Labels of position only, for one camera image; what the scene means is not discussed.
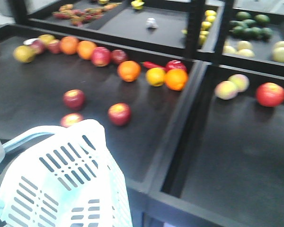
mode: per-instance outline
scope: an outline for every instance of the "basket slot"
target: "basket slot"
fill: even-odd
[[[98,211],[100,207],[89,207],[89,211]]]
[[[59,181],[68,191],[71,190],[70,186],[68,186],[68,184],[67,184],[61,177],[58,177],[58,181]]]
[[[20,206],[24,207],[25,209],[27,209],[28,211],[32,212],[33,209],[28,206],[26,203],[22,202],[20,199],[18,199],[17,197],[14,198],[14,201],[19,204]]]
[[[76,149],[75,149],[70,143],[68,143],[67,145],[71,148],[71,150],[74,152],[74,154],[75,154],[78,158],[81,158],[80,154],[76,151]]]
[[[45,214],[47,214],[48,216],[50,216],[52,219],[57,220],[57,217],[56,217],[54,214],[52,214],[51,212],[49,212],[47,209],[45,209],[44,207],[42,207],[41,210],[42,210]]]
[[[17,208],[16,206],[12,205],[11,206],[12,210],[15,211],[17,214],[21,215],[22,217],[24,217],[27,220],[30,220],[30,216],[27,215],[25,212],[23,212],[22,210],[20,210],[19,208]]]
[[[50,154],[46,154],[46,156],[58,169],[61,169],[61,165],[57,163],[56,159],[54,159]]]
[[[18,218],[16,218],[14,215],[9,214],[9,218],[11,220],[13,220],[14,222],[16,222],[18,225],[22,226],[22,227],[28,227],[27,224],[25,224],[24,222],[22,222],[21,220],[19,220]]]
[[[48,220],[46,217],[44,217],[43,215],[39,215],[40,219],[43,220],[44,222],[46,222],[47,224],[49,224],[52,227],[55,227],[56,225],[51,222],[50,220]]]
[[[90,177],[86,174],[86,172],[81,167],[78,167],[78,170],[88,181],[90,181]]]
[[[78,175],[74,170],[72,170],[71,173],[74,175],[74,177],[75,177],[81,184],[84,184],[84,181],[79,177],[79,175]]]
[[[62,155],[57,150],[54,150],[53,153],[62,161],[63,164],[68,164],[68,162],[62,157]]]
[[[83,223],[74,223],[71,225],[71,227],[83,227],[84,224]]]
[[[86,135],[83,135],[82,138],[83,138],[84,141],[87,143],[87,145],[89,145],[91,148],[93,148],[94,150],[96,150],[96,148],[95,148],[94,145],[90,142],[90,140],[87,138]]]
[[[73,215],[71,217],[72,220],[81,220],[84,218],[84,215]]]

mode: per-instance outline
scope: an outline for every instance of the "red fruit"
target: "red fruit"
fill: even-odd
[[[47,45],[47,49],[54,54],[58,54],[61,53],[60,50],[60,40],[59,39],[54,39],[52,41],[49,42],[49,44]]]
[[[182,69],[185,72],[187,72],[186,66],[179,60],[172,60],[172,61],[169,61],[166,64],[166,66],[165,66],[165,71],[166,72],[168,72],[169,70],[172,70],[172,69]]]
[[[128,60],[127,54],[123,50],[113,50],[111,52],[111,59],[113,63],[120,64]]]
[[[45,44],[40,39],[33,41],[30,47],[33,48],[36,54],[42,54],[46,50]]]
[[[91,62],[98,67],[107,66],[110,60],[110,51],[103,46],[96,47],[91,55]]]
[[[70,90],[64,93],[63,102],[70,109],[78,111],[81,110],[84,105],[85,95],[83,91],[79,89]]]
[[[275,83],[265,83],[256,90],[257,101],[262,106],[274,107],[284,101],[284,88]]]
[[[70,113],[70,114],[62,117],[62,119],[60,121],[60,125],[65,127],[65,128],[68,128],[75,123],[83,121],[83,119],[84,119],[83,116],[79,113]]]
[[[132,112],[128,104],[117,103],[109,108],[107,114],[113,124],[123,126],[130,121]]]

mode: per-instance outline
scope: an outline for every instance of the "display shelf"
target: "display shelf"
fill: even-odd
[[[217,98],[215,86],[237,73],[249,78],[247,91]],[[284,77],[204,63],[190,114],[166,143],[149,215],[182,227],[284,227],[284,103],[258,104],[265,82],[284,88]]]
[[[165,130],[185,105],[189,88],[177,92],[166,86],[151,87],[146,82],[144,67],[137,81],[123,82],[116,65],[95,67],[76,54],[45,52],[29,64],[13,58],[17,46],[41,34],[53,34],[56,38],[67,35],[20,25],[0,27],[0,139],[9,140],[38,125],[60,125],[60,119],[73,112],[63,105],[64,92],[81,89],[87,103],[80,113],[85,119],[95,119],[104,126],[107,147],[129,186],[147,192],[152,171],[164,152],[160,146]],[[110,50],[123,49],[136,62],[165,65],[177,59],[174,55],[91,41]],[[182,61],[192,73],[193,63]],[[132,109],[132,120],[125,127],[114,126],[107,116],[109,107],[119,102],[126,102]]]
[[[232,19],[235,19],[236,13],[242,11],[241,9],[233,9]],[[257,11],[244,10],[254,17],[257,14],[262,14]],[[238,68],[244,68],[253,71],[260,71],[264,73],[272,73],[280,76],[284,76],[284,63],[275,62],[272,60],[273,46],[278,41],[284,41],[284,15],[278,15],[273,13],[263,13],[270,17],[270,24],[267,27],[273,30],[272,37],[267,40],[254,40],[254,39],[244,39],[237,38],[231,35],[227,35],[226,41],[230,43],[231,46],[236,48],[238,41],[248,40],[253,45],[253,51],[255,57],[243,57],[236,54],[224,53],[220,58],[220,63],[225,65],[230,65]]]
[[[130,0],[124,0],[118,7],[105,13],[102,18],[85,24],[83,27],[73,26],[69,20],[55,19],[52,16],[52,12],[57,11],[60,6],[66,3],[74,3],[75,9],[99,6],[97,3],[90,3],[87,0],[59,0],[27,15],[18,23],[150,51],[184,56],[186,37],[181,30],[188,25],[191,2],[146,0],[143,9],[136,11],[132,9]],[[211,27],[210,36],[199,49],[197,59],[208,60],[209,55],[206,53],[213,52],[222,8],[216,5],[206,5],[204,8],[204,10],[217,11],[217,18]],[[19,17],[23,13],[27,13],[26,9],[23,8],[16,11],[16,15]],[[149,17],[157,20],[159,28],[148,29],[146,27],[146,20]]]

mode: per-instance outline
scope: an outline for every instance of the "plastic shopping basket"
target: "plastic shopping basket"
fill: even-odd
[[[37,143],[0,186],[1,220],[13,227],[132,227],[124,175],[95,120]]]

